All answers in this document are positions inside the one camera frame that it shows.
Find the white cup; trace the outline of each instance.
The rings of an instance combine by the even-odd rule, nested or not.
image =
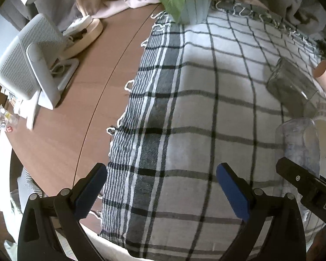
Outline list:
[[[313,121],[319,138],[320,158],[323,158],[326,157],[326,102],[320,102],[317,105]]]

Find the brown tabletop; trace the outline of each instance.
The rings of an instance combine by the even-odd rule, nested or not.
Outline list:
[[[42,107],[32,131],[21,118],[8,134],[19,160],[48,196],[72,188],[95,163],[108,162],[106,128],[124,112],[129,95],[124,85],[136,75],[143,53],[140,44],[154,24],[150,16],[161,10],[148,5],[104,20],[103,33],[78,56],[80,65],[59,106]],[[101,209],[101,200],[94,208]],[[94,216],[82,222],[99,232],[100,221]]]

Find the gray plaid blanket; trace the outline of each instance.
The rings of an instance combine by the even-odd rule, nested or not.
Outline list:
[[[320,57],[292,31],[243,14],[214,8],[205,23],[184,26],[162,13],[153,27],[114,135],[103,198],[101,236],[134,257],[221,257],[242,223],[216,181],[221,162],[273,191],[275,129],[289,118],[266,80],[280,57],[309,76]],[[310,216],[307,242],[322,226]]]

